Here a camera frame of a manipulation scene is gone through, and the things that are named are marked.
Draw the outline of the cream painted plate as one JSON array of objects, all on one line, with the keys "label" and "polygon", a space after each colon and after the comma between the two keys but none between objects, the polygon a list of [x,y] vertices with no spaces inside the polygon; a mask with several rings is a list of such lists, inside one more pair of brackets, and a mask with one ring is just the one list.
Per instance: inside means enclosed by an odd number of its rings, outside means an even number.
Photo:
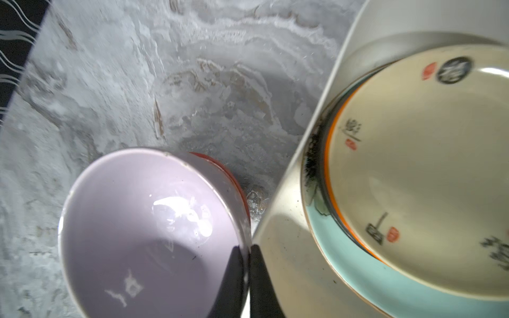
[{"label": "cream painted plate", "polygon": [[436,48],[363,83],[330,131],[331,189],[385,264],[508,299],[508,49]]}]

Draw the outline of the lavender patterned bowl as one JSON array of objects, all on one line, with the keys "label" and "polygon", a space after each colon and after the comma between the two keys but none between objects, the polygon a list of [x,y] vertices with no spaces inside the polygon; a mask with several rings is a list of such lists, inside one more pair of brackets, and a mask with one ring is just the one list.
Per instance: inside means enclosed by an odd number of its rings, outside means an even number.
[{"label": "lavender patterned bowl", "polygon": [[126,148],[71,187],[58,252],[82,317],[208,317],[232,249],[249,290],[251,218],[238,181],[196,152]]}]

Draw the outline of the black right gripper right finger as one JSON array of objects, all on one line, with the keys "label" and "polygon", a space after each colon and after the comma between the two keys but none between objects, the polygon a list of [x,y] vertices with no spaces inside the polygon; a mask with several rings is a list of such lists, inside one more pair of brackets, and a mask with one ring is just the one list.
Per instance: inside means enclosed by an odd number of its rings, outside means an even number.
[{"label": "black right gripper right finger", "polygon": [[250,318],[285,318],[260,246],[251,247],[249,265]]}]

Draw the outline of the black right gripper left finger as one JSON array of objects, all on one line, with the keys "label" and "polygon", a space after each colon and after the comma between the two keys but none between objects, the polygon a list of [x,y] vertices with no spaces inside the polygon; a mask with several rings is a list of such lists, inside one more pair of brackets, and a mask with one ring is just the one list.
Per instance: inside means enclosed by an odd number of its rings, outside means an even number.
[{"label": "black right gripper left finger", "polygon": [[239,246],[230,254],[220,289],[208,318],[239,318],[245,296],[245,264]]}]

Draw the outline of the mint green flower plate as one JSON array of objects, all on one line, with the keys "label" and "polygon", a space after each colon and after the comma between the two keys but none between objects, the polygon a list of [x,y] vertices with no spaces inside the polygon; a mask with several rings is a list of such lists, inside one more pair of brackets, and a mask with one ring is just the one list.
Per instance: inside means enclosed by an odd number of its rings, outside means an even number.
[{"label": "mint green flower plate", "polygon": [[387,317],[507,317],[508,302],[463,298],[424,286],[360,249],[342,231],[318,185],[321,130],[316,124],[304,148],[302,201],[310,232],[338,280]]}]

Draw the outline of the orange plate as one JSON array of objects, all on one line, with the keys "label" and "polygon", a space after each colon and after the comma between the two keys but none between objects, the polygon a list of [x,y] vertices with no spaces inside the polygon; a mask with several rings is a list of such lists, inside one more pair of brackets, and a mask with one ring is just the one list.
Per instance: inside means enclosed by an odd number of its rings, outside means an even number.
[{"label": "orange plate", "polygon": [[327,208],[329,209],[329,212],[331,213],[337,226],[350,239],[350,241],[353,242],[363,252],[367,253],[370,257],[374,258],[375,260],[384,263],[370,249],[368,249],[363,242],[359,240],[358,236],[356,236],[354,232],[352,232],[350,226],[345,221],[345,218],[340,210],[340,206],[338,205],[338,202],[331,189],[330,164],[328,163],[328,152],[330,150],[331,143],[330,131],[335,126],[335,122],[337,121],[338,116],[341,115],[345,106],[348,104],[349,100],[356,94],[356,92],[359,90],[359,88],[362,87],[362,85],[363,84],[361,83],[352,88],[345,89],[344,92],[339,94],[336,97],[336,99],[329,104],[329,106],[331,106],[331,109],[327,112],[324,126],[321,129],[321,133],[319,135],[320,144],[319,175],[322,177],[322,181],[320,182],[320,188],[322,190]]}]

